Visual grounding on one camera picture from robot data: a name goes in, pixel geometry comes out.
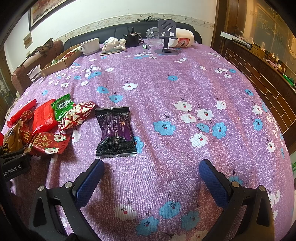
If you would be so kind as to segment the gold brown sesame snack packet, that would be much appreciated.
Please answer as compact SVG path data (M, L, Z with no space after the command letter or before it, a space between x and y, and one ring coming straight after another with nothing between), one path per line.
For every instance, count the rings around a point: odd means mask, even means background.
M21 120L15 124L5 135L3 140L3 153L12 153L22 149L23 143L21 140L20 129L23 123Z

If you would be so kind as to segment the plain red snack packet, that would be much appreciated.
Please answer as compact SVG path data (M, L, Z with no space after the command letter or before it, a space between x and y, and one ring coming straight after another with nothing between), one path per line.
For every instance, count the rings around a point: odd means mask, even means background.
M55 112L51 106L55 101L51 99L36 108L32 125L33 135L49 132L57 126Z

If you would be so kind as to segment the green snack packet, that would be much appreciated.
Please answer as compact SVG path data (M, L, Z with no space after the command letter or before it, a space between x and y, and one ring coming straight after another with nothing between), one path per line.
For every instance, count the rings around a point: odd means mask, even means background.
M69 111L74 106L75 103L71 100L69 93L54 101L51 104L51 108L54 110L55 120L61 121L67 111Z

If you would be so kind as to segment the red floral snack packet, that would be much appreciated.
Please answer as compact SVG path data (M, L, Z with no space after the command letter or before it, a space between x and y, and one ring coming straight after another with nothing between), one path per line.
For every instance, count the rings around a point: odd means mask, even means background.
M27 145L25 152L32 156L62 154L70 140L70 134L37 133Z

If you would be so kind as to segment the long red snack stick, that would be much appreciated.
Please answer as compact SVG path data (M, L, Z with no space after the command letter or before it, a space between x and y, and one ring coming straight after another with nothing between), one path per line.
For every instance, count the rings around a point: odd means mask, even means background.
M21 117L21 115L29 110L32 110L37 103L36 99L33 99L32 101L28 102L23 108L21 108L17 113L15 113L10 120L7 122L8 128L12 128L13 124L18 121Z

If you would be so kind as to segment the red white patterned snack packet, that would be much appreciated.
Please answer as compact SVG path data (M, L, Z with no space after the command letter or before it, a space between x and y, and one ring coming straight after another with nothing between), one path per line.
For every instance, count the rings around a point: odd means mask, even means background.
M95 106L95 103L88 101L80 102L79 104L72 107L65 113L62 120L58 122L58 129L60 133L64 133L68 129L81 125Z

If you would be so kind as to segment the clear plastic cup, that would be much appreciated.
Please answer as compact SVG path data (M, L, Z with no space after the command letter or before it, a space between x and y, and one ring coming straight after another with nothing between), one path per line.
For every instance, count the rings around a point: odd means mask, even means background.
M31 71L29 71L27 73L27 76L29 77L32 83L35 83L37 80L39 80L42 77L40 65L37 65Z

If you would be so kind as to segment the dark purple snack packet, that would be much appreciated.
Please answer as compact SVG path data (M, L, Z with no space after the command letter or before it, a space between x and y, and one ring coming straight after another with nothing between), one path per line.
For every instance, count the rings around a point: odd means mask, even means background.
M101 141L96 148L98 158L137 155L129 107L97 108L95 116L101 129Z

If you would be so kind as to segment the cardboard snack box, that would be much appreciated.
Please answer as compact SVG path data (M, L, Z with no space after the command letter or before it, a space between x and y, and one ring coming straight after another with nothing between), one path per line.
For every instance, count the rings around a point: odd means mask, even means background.
M82 55L79 51L80 44L74 45L51 60L42 70L41 75L46 77L52 73L70 67L74 61Z

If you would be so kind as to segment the white ceramic mug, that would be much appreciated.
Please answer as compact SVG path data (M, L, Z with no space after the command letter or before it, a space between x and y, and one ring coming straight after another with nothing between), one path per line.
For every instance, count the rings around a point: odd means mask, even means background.
M84 55L92 55L100 50L99 38L94 38L85 42L82 42L78 47L78 51Z

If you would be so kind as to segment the dark wooden cabinet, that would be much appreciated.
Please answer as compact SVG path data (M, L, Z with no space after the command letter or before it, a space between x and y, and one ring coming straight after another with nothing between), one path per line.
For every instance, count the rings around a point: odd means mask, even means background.
M217 1L211 48L230 61L251 82L267 105L285 139L289 153L295 152L295 90L260 55L220 33L235 29L239 1Z

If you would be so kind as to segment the black leather sofa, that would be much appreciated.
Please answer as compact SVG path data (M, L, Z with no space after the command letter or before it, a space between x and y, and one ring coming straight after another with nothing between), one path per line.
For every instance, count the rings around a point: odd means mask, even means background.
M76 37L68 39L64 43L64 50L94 38L99 38L100 45L103 44L109 37L115 37L117 39L125 38L125 35L132 31L132 27L134 27L134 30L141 36L141 38L145 39L146 31L149 28L158 27L158 21L120 24L80 34Z

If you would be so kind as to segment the clear plastic bowl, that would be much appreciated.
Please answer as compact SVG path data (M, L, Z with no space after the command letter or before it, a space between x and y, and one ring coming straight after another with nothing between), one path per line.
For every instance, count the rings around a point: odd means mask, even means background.
M160 46L164 43L163 39L159 38L159 28L152 27L146 31L146 38L148 39L149 43L153 46Z

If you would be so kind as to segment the white plastic jar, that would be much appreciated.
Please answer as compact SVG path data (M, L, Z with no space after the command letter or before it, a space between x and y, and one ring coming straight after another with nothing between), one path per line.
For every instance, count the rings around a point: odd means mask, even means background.
M194 34L190 30L176 28L176 37L169 40L169 48L188 48L194 42Z

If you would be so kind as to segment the black phone stand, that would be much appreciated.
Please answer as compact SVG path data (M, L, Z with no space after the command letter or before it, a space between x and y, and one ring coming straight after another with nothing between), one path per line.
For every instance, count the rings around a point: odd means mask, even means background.
M154 52L159 55L169 55L174 56L177 55L178 52L176 50L171 50L169 48L169 40L177 40L176 37L176 23L172 19L168 20L158 20L158 28L159 28L159 38L164 39L164 45L162 49L156 49Z

